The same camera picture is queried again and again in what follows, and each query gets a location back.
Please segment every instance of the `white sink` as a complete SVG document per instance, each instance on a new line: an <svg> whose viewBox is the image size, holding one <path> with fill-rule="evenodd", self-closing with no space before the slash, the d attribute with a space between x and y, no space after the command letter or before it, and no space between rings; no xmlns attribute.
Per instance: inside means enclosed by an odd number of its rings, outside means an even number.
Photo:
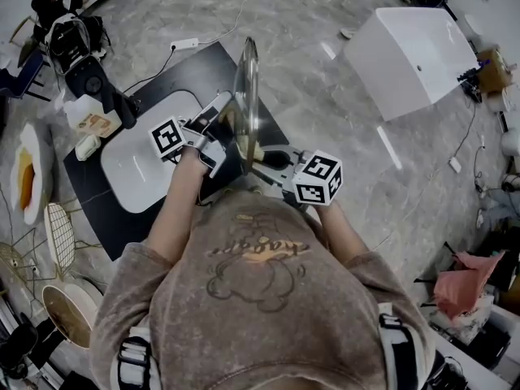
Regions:
<svg viewBox="0 0 520 390"><path fill-rule="evenodd" d="M137 118L133 128L123 130L101 152L101 167L121 206L139 214L163 198L175 165L158 158L148 130L174 115L191 119L201 111L187 91L175 91Z"/></svg>
<svg viewBox="0 0 520 390"><path fill-rule="evenodd" d="M377 9L345 55L385 120L439 101L479 67L449 13L424 7Z"/></svg>

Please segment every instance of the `pink bag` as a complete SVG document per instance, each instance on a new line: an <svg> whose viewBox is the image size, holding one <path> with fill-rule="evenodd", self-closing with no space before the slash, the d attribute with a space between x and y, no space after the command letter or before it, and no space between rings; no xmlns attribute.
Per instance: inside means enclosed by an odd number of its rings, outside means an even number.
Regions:
<svg viewBox="0 0 520 390"><path fill-rule="evenodd" d="M475 307L483 287L495 270L504 251L492 257L457 253L456 259L466 268L459 271L443 271L435 282L435 303L450 319Z"/></svg>

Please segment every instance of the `shoulder strap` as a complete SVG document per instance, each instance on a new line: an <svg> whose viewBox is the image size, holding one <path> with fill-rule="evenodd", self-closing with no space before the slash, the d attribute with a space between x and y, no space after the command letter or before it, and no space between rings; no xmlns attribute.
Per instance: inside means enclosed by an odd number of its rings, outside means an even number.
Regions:
<svg viewBox="0 0 520 390"><path fill-rule="evenodd" d="M381 306L379 310L379 335L388 390L420 390L426 383L427 373L423 343L417 331L388 312L382 312Z"/></svg>
<svg viewBox="0 0 520 390"><path fill-rule="evenodd" d="M110 366L111 390L161 390L157 362L152 356L148 317L130 328L128 338Z"/></svg>

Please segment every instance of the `chair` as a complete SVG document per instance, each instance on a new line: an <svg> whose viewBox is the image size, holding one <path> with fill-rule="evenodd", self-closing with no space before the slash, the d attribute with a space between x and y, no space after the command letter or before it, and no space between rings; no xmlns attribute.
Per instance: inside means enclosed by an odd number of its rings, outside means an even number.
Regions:
<svg viewBox="0 0 520 390"><path fill-rule="evenodd" d="M7 69L1 69L0 96L4 95L9 98L22 98L24 94L28 94L32 97L50 102L49 98L28 91L28 88L32 83L43 87L42 83L34 79L43 64L43 55L38 50L35 50L32 52L18 76L12 76Z"/></svg>
<svg viewBox="0 0 520 390"><path fill-rule="evenodd" d="M16 45L19 48L21 48L24 45L25 41L27 41L27 39L33 35L33 29L35 25L36 22L31 16L28 16L25 19L23 19L11 35L9 43L12 43L13 45Z"/></svg>

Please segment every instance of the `cartoon print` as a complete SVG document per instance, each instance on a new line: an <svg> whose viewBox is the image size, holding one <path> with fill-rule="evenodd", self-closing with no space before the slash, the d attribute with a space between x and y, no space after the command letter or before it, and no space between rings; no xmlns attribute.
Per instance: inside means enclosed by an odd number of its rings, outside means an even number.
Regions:
<svg viewBox="0 0 520 390"><path fill-rule="evenodd" d="M210 258L225 256L210 268L213 277L206 290L215 299L240 298L261 312L280 312L296 287L295 275L306 274L305 267L295 260L309 253L309 246L290 239L270 239L266 231L280 233L270 214L239 214L235 220L228 239L239 240L229 240L223 248L206 253Z"/></svg>

